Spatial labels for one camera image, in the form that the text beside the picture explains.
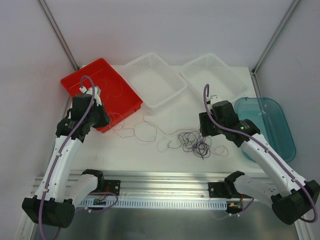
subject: string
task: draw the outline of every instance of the string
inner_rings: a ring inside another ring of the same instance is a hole
[[[122,139],[135,137],[136,139],[138,139],[138,140],[140,140],[142,142],[153,143],[153,142],[156,142],[156,140],[157,140],[158,130],[160,132],[162,132],[166,136],[172,136],[172,135],[176,134],[177,132],[185,131],[185,132],[177,134],[177,140],[180,142],[179,146],[174,147],[174,146],[172,146],[172,141],[169,141],[167,143],[167,148],[168,149],[180,149],[180,148],[182,148],[182,150],[184,152],[186,152],[186,153],[193,152],[194,155],[196,155],[197,157],[200,157],[202,159],[210,157],[211,154],[214,154],[214,155],[217,155],[217,156],[222,156],[222,157],[227,157],[229,155],[229,150],[224,145],[217,146],[212,151],[211,150],[211,146],[212,146],[211,138],[210,137],[202,137],[202,135],[201,135],[201,133],[200,133],[200,131],[198,129],[180,128],[180,129],[178,129],[178,130],[176,130],[174,132],[167,133],[167,132],[163,131],[154,122],[145,120],[145,116],[142,117],[143,121],[136,123],[133,127],[125,128],[125,120],[123,119],[121,114],[116,113],[116,112],[108,112],[107,114],[110,117],[112,115],[113,116],[113,120],[116,119],[115,115],[118,115],[118,116],[121,117],[122,121],[119,124],[113,126],[111,128],[111,130]],[[141,124],[148,124],[148,125],[150,125],[150,126],[152,126],[154,128],[154,137],[152,139],[142,139],[141,137],[137,136],[136,127],[141,125]],[[132,130],[132,134],[126,135],[126,136],[122,136],[119,133],[117,133],[117,131],[120,131],[120,130]],[[218,148],[223,148],[222,152],[218,153],[217,152]]]
[[[104,87],[103,89],[101,89],[101,91],[104,90],[104,89],[106,89],[107,86],[108,86],[108,82],[107,82],[106,80],[103,80],[103,81],[105,82],[105,87]],[[113,98],[115,98],[115,99],[121,97],[122,92],[123,92],[123,87],[122,87],[121,81],[119,81],[119,83],[120,83],[120,88],[121,88],[119,96],[113,96],[112,94],[110,94],[110,93],[108,92],[107,95],[106,95],[106,99],[103,101],[103,103],[105,103],[105,102],[109,99],[109,96],[111,96],[111,97],[113,97]]]

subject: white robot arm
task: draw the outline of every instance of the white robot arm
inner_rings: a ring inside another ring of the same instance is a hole
[[[102,171],[87,169],[66,191],[75,154],[90,128],[101,128],[110,123],[99,97],[99,88],[87,91],[81,87],[80,90],[82,94],[72,99],[72,108],[57,125],[54,150],[43,181],[33,198],[23,200],[22,208],[34,223],[67,228],[83,198],[92,191],[103,192],[105,189]]]
[[[209,97],[208,84],[204,88],[203,100],[206,112],[199,114],[202,136],[225,135],[227,140],[246,152],[274,184],[274,187],[264,184],[236,171],[224,181],[227,195],[237,193],[257,199],[270,206],[276,216],[288,225],[313,209],[314,219],[302,220],[315,222],[318,216],[315,203],[320,193],[319,184],[315,180],[306,181],[295,172],[272,149],[253,122],[239,120],[230,102],[216,95]]]

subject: teal plastic tray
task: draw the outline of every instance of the teal plastic tray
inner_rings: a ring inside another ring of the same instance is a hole
[[[234,110],[240,120],[249,119],[260,129],[270,146],[285,162],[295,158],[296,146],[285,114],[276,101],[266,97],[243,97],[236,101]],[[245,152],[243,155],[253,161]]]

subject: purple cable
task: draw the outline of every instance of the purple cable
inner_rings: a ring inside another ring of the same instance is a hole
[[[102,213],[102,212],[105,212],[105,211],[111,209],[114,205],[116,205],[118,200],[119,200],[118,196],[113,192],[91,192],[89,195],[102,195],[102,194],[107,194],[107,195],[114,196],[115,197],[115,202],[112,203],[110,206],[104,207],[101,210],[93,210],[93,209],[91,209],[91,213]],[[85,208],[84,207],[80,207],[77,210],[75,210],[75,212],[79,212],[80,210],[83,210],[83,209],[85,209]]]
[[[209,97],[209,84],[206,84],[203,90],[203,101],[204,101],[204,107],[206,110],[206,113],[208,114],[211,122],[216,125],[218,128],[228,131],[228,132],[232,132],[232,133],[236,133],[236,134],[240,134],[243,135],[251,140],[253,140],[254,142],[256,142],[260,147],[262,147],[266,152],[268,152],[273,159],[279,164],[279,166],[285,171],[286,174],[289,175],[290,178],[292,178],[292,180],[295,181],[295,183],[302,189],[302,191],[305,193],[306,197],[308,198],[308,200],[310,201],[311,207],[313,209],[313,213],[314,213],[314,217],[312,220],[307,220],[307,219],[303,219],[302,217],[300,217],[299,219],[306,222],[306,223],[315,223],[318,220],[318,212],[317,212],[317,208],[316,205],[312,199],[312,197],[310,196],[309,192],[306,190],[306,188],[302,185],[301,182],[299,182],[298,180],[295,180],[295,176],[282,164],[282,162],[277,158],[277,156],[272,153],[271,151],[269,151],[269,149],[260,141],[258,141],[257,139],[255,139],[254,137],[250,136],[249,134],[246,134],[242,131],[238,131],[238,130],[234,130],[231,128],[227,128],[224,127],[222,125],[220,125],[219,123],[217,123],[214,118],[211,116],[210,110],[208,108],[207,105],[207,99],[206,97]]]
[[[242,209],[241,212],[238,212],[238,214],[240,215],[240,214],[244,213],[245,211],[247,211],[247,209],[253,204],[254,200],[255,200],[255,199],[252,198],[251,201],[249,202],[249,204],[248,204],[247,206],[245,206],[245,208]],[[221,218],[218,218],[218,217],[215,217],[215,216],[214,216],[214,218],[215,218],[216,220],[224,220],[224,219],[227,219],[228,217],[238,216],[238,214],[236,214],[236,213],[233,213],[233,214],[231,214],[231,215],[228,214],[228,215],[225,215],[225,216],[223,216],[223,217],[221,217]]]
[[[92,97],[91,97],[91,100],[90,100],[90,103],[89,103],[89,106],[88,108],[85,110],[83,116],[81,117],[80,121],[75,125],[75,127],[71,130],[71,132],[69,133],[69,135],[66,137],[66,139],[64,140],[64,142],[62,143],[58,153],[61,154],[62,150],[64,149],[65,145],[67,144],[68,140],[71,138],[71,136],[74,134],[74,132],[77,130],[77,128],[80,126],[80,124],[84,121],[84,119],[86,118],[86,116],[88,115],[93,103],[94,103],[94,100],[95,100],[95,84],[94,82],[92,81],[91,77],[89,76],[86,76],[84,75],[81,80],[80,80],[80,84],[81,84],[81,87],[83,87],[83,80],[84,79],[88,79],[91,83],[91,86],[92,86]],[[58,162],[58,159],[59,159],[59,155],[57,155],[53,161],[53,164],[50,168],[50,171],[49,171],[49,174],[48,174],[48,178],[46,179],[46,182],[45,182],[45,185],[44,185],[44,188],[45,189],[48,189],[49,187],[49,183],[50,183],[50,179],[52,177],[52,174],[54,172],[54,169],[57,165],[57,162]],[[48,240],[48,238],[46,237],[45,235],[45,232],[44,232],[44,228],[43,228],[43,224],[42,224],[42,213],[43,213],[43,209],[44,209],[44,203],[45,203],[45,199],[46,199],[46,195],[47,195],[47,192],[44,191],[43,194],[42,194],[42,198],[41,198],[41,201],[40,201],[40,207],[39,207],[39,215],[38,215],[38,218],[39,218],[39,229],[40,229],[40,233],[41,233],[41,236],[44,240]],[[60,230],[61,228],[59,227],[55,237],[53,238],[53,240],[57,239],[57,237],[59,236],[59,233],[60,233]]]

